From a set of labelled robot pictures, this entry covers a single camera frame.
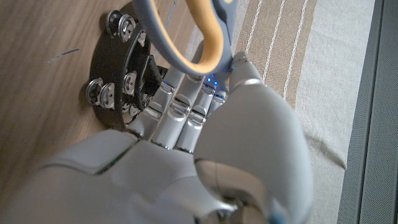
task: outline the robotic hand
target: robotic hand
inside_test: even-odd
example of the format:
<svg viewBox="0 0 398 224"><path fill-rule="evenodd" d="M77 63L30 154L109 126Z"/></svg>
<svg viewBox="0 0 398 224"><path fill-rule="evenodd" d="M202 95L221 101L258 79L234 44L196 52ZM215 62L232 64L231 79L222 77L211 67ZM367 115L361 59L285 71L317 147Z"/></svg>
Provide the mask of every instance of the robotic hand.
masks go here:
<svg viewBox="0 0 398 224"><path fill-rule="evenodd" d="M189 63L156 24L153 0L133 1L173 65L163 84L129 132L100 132L47 161L0 223L306 221L305 138L293 109L246 55L232 58L236 1L187 3L205 36Z"/></svg>
<svg viewBox="0 0 398 224"><path fill-rule="evenodd" d="M44 164L1 223L303 223L312 177L292 108L244 53L229 90L193 154L103 131Z"/></svg>

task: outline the wooden table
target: wooden table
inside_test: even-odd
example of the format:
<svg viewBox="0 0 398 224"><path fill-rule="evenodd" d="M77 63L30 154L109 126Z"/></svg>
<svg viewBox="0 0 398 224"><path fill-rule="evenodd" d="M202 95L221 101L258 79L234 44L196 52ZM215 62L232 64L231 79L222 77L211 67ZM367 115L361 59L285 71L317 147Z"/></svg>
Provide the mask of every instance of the wooden table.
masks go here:
<svg viewBox="0 0 398 224"><path fill-rule="evenodd" d="M0 7L0 204L38 164L106 129L85 99L100 18L129 0L3 0ZM185 1L158 0L184 52L193 29ZM159 65L167 66L161 57Z"/></svg>

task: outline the gray surface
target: gray surface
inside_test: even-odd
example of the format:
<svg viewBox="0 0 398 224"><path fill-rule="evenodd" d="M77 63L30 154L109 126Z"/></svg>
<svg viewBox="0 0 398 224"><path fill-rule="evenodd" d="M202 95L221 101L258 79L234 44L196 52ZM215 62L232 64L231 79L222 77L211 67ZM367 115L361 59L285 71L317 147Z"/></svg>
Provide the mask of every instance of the gray surface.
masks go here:
<svg viewBox="0 0 398 224"><path fill-rule="evenodd" d="M383 0L374 5L371 32L364 59L361 84L353 120L353 131L349 141L347 170L337 223L359 223L361 211L363 175L368 150L369 125L373 103L374 79L376 77L377 55L379 52L379 33Z"/></svg>
<svg viewBox="0 0 398 224"><path fill-rule="evenodd" d="M398 174L398 1L384 0L361 223L396 223Z"/></svg>
<svg viewBox="0 0 398 224"><path fill-rule="evenodd" d="M0 213L0 223L194 224L217 209L231 206L205 190L191 154L139 141L101 175L59 166L38 170Z"/></svg>
<svg viewBox="0 0 398 224"><path fill-rule="evenodd" d="M296 92L310 148L309 223L336 223L374 0L318 0Z"/></svg>
<svg viewBox="0 0 398 224"><path fill-rule="evenodd" d="M84 139L53 156L44 166L72 167L86 174L95 174L130 149L138 139L129 133L106 130Z"/></svg>

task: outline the white robotic arm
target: white robotic arm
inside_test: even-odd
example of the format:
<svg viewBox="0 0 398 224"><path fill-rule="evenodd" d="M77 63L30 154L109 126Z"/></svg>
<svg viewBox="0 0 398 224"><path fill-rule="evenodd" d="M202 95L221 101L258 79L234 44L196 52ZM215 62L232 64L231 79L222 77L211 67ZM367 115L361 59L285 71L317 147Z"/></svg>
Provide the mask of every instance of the white robotic arm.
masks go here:
<svg viewBox="0 0 398 224"><path fill-rule="evenodd" d="M192 83L198 97L214 94L200 93L202 81ZM312 202L303 132L246 55L234 57L228 100L204 126L191 108L208 112L221 97L191 100L184 91L162 105L147 139L107 130L49 160L1 212L0 223L303 223ZM178 97L185 97L188 113L178 113L184 105ZM178 141L190 144L175 147Z"/></svg>

